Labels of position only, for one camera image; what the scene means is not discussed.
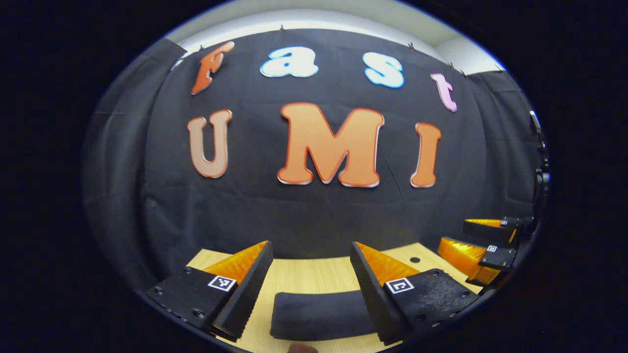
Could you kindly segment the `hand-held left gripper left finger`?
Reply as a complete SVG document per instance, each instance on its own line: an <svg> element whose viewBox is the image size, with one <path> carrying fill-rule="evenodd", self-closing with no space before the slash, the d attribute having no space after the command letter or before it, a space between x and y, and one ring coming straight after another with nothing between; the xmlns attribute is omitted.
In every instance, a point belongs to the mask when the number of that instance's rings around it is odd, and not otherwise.
<svg viewBox="0 0 628 353"><path fill-rule="evenodd" d="M202 270L186 266L145 295L188 326L237 342L273 259L273 244L262 241Z"/></svg>

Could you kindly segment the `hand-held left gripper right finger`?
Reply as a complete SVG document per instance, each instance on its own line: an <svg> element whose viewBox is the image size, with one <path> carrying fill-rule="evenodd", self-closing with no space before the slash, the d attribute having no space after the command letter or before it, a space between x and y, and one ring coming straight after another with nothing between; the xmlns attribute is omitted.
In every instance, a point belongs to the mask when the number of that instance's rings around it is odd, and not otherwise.
<svg viewBox="0 0 628 353"><path fill-rule="evenodd" d="M375 332L386 346L433 335L479 299L444 270L418 271L362 243L352 243L350 263Z"/></svg>

